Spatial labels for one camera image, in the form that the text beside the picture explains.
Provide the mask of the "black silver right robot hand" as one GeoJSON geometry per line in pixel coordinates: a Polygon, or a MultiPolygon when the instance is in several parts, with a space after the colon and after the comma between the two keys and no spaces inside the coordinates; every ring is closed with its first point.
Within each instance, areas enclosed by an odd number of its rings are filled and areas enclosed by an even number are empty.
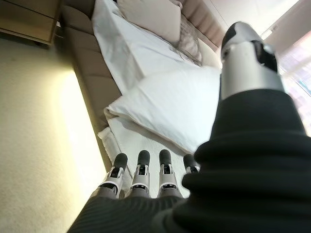
{"type": "Polygon", "coordinates": [[[220,99],[210,140],[186,156],[182,185],[158,198],[142,185],[118,199],[111,185],[93,192],[71,233],[308,233],[311,139],[285,92],[274,51],[236,22],[222,41],[220,99]]]}

